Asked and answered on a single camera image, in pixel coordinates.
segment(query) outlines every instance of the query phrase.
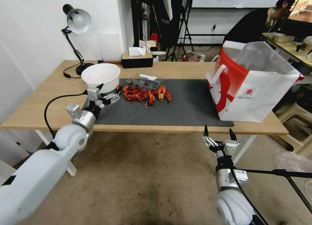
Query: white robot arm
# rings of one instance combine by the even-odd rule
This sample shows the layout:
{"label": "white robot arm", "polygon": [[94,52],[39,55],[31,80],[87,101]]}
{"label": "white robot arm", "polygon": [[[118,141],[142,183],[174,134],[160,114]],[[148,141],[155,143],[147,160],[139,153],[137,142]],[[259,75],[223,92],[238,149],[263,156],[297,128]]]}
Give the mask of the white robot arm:
{"label": "white robot arm", "polygon": [[62,127],[49,149],[35,152],[0,187],[1,224],[16,224],[37,209],[66,172],[71,158],[84,149],[100,110],[120,99],[121,88],[104,97],[99,90],[87,89],[90,105],[84,110],[70,104],[66,109],[73,124]]}
{"label": "white robot arm", "polygon": [[[205,126],[202,138],[204,144],[214,152],[218,162],[216,172],[219,194],[215,208],[225,225],[249,225],[254,218],[255,212],[240,192],[230,169],[233,166],[231,156],[240,145],[231,129],[230,136],[231,140],[225,140],[224,142],[214,141],[208,136],[207,126]],[[234,170],[234,172],[240,185],[248,182],[248,176],[245,171]]]}

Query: wooden table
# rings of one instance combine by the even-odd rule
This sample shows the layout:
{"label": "wooden table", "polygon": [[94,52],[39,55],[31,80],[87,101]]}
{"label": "wooden table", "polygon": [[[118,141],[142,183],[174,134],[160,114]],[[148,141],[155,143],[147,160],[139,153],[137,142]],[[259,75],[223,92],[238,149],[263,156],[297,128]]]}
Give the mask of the wooden table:
{"label": "wooden table", "polygon": [[301,62],[308,67],[312,67],[312,62],[308,60],[307,57],[302,56],[300,53],[296,52],[296,45],[293,42],[278,43],[274,41],[270,33],[262,33],[266,41],[275,46],[278,50],[283,50],[288,55],[290,55],[296,62]]}
{"label": "wooden table", "polygon": [[[48,144],[52,140],[44,121],[46,104],[54,97],[66,94],[78,94],[87,86],[81,79],[68,79],[63,76],[63,70],[77,64],[78,61],[66,60],[28,97],[20,107],[2,124],[3,129],[32,129],[36,130],[42,140]],[[151,68],[123,69],[121,65],[120,78],[137,78],[139,74],[151,74],[163,79],[204,79],[207,71],[213,72],[215,63],[204,62],[154,62]],[[75,75],[75,67],[66,71]],[[53,130],[71,123],[71,117],[65,110],[70,103],[82,107],[86,96],[67,97],[54,101],[48,109],[47,118]],[[232,130],[236,134],[247,135],[241,140],[239,150],[234,156],[237,162],[248,148],[256,135],[286,135],[288,131],[281,124],[273,112],[262,123],[234,122]],[[113,132],[165,132],[165,133],[192,133],[203,132],[202,126],[138,126],[138,125],[94,125],[93,131]],[[229,127],[208,127],[210,133],[228,134]],[[74,175],[76,169],[70,165],[69,172]]]}

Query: black shirt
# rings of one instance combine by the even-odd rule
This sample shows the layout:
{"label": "black shirt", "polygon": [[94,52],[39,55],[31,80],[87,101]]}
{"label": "black shirt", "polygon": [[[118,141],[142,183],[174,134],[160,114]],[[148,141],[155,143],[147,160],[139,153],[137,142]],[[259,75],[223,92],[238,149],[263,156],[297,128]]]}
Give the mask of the black shirt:
{"label": "black shirt", "polygon": [[268,8],[254,10],[246,14],[224,37],[224,40],[248,43],[259,41],[266,31]]}

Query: red crayfish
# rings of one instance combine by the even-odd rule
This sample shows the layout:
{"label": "red crayfish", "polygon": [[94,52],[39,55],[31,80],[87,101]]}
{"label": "red crayfish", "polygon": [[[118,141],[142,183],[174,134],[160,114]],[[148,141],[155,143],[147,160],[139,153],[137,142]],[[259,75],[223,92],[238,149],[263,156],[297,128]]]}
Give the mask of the red crayfish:
{"label": "red crayfish", "polygon": [[158,97],[159,101],[163,101],[164,98],[166,98],[168,102],[171,101],[171,94],[169,91],[166,91],[166,86],[164,85],[161,85],[158,90],[149,90],[148,92],[143,87],[139,90],[138,86],[126,85],[123,89],[123,94],[125,99],[128,101],[135,100],[143,102],[148,100],[147,104],[149,106],[153,105],[155,96]]}

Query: white bowl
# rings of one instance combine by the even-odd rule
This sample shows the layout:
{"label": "white bowl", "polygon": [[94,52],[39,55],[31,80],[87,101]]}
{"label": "white bowl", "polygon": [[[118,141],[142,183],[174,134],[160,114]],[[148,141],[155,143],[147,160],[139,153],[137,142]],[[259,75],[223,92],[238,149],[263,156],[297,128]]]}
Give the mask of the white bowl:
{"label": "white bowl", "polygon": [[89,88],[95,88],[104,84],[101,93],[107,93],[119,85],[120,68],[115,64],[100,63],[89,66],[81,73],[82,80]]}

